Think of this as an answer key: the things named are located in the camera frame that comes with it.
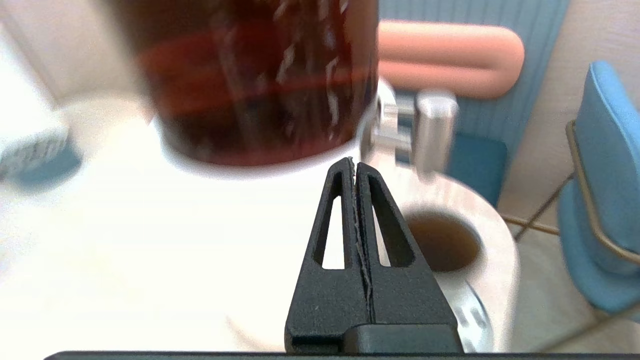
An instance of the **metal chair frame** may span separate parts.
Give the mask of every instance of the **metal chair frame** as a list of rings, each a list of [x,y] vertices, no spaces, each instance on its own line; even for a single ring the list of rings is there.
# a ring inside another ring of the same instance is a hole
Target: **metal chair frame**
[[[582,192],[582,197],[584,198],[585,207],[587,211],[587,216],[589,218],[589,225],[593,234],[596,236],[596,239],[602,245],[607,247],[611,252],[619,256],[621,259],[626,261],[635,263],[640,265],[640,254],[629,251],[627,249],[621,248],[616,243],[614,243],[602,230],[602,225],[600,222],[600,218],[598,216],[598,212],[596,210],[595,203],[593,201],[593,196],[591,194],[591,190],[589,187],[589,182],[584,173],[584,166],[582,164],[582,159],[580,157],[580,148],[575,140],[575,120],[569,122],[566,126],[566,137],[569,142],[569,149],[571,150],[571,157],[573,161],[574,173],[570,174],[563,182],[558,186],[555,192],[545,201],[545,203],[538,209],[535,214],[529,219],[529,221],[522,227],[522,229],[514,236],[515,241],[520,241],[524,234],[531,228],[533,223],[535,223],[542,214],[549,209],[549,207],[557,200],[560,195],[561,190],[564,188],[569,181],[573,178],[576,178],[580,192]],[[540,352],[557,352],[565,345],[587,336],[589,334],[593,334],[594,332],[614,323],[618,320],[624,320],[630,318],[636,313],[640,312],[640,302],[633,304],[629,308],[620,311],[619,313],[613,314],[607,318],[604,318],[602,321],[596,322],[584,329],[581,329],[573,334],[570,334],[559,341],[549,344],[543,347]]]

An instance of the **brown liquid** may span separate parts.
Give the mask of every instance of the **brown liquid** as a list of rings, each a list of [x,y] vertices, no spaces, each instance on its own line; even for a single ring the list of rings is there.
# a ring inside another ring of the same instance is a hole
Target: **brown liquid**
[[[224,165],[349,141],[377,86],[377,0],[105,0],[164,137]]]
[[[462,269],[480,252],[477,236],[454,219],[435,215],[414,217],[407,224],[432,271]]]

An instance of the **blue wall panel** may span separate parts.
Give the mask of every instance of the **blue wall panel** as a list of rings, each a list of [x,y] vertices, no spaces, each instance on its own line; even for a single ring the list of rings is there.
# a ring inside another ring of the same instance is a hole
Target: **blue wall panel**
[[[520,36],[525,60],[516,85],[493,101],[459,99],[458,130],[504,142],[513,159],[568,5],[569,0],[380,0],[380,17],[498,25]]]

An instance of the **chrome handle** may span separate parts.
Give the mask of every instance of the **chrome handle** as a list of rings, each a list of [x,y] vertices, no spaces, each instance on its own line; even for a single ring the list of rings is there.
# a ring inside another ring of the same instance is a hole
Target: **chrome handle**
[[[419,174],[444,172],[455,130],[458,103],[450,92],[423,90],[413,111],[386,104],[371,127],[371,145],[408,153]],[[398,128],[398,114],[413,117],[413,134]]]

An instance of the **white wall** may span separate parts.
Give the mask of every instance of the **white wall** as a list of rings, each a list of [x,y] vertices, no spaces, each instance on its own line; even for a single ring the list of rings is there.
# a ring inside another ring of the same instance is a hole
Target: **white wall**
[[[640,106],[640,1],[572,0],[499,209],[531,216],[573,171],[564,126],[575,118],[590,62],[611,62]],[[551,209],[541,222],[556,224]]]
[[[0,22],[57,99],[137,90],[101,1],[0,0]]]
[[[102,0],[0,0],[8,23],[32,65],[59,99],[96,90],[135,92]],[[527,218],[571,170],[564,125],[580,106],[588,64],[610,61],[640,104],[640,1],[572,0],[565,24],[499,209]],[[543,218],[555,225],[555,211]]]
[[[19,111],[23,107],[30,108],[29,110],[34,110],[32,108],[50,110],[54,107],[54,100],[47,87],[33,72],[25,56],[19,51],[17,44],[1,23],[0,99],[2,99],[0,127],[3,129],[6,129],[5,126],[9,123],[19,119],[18,115],[11,111]]]

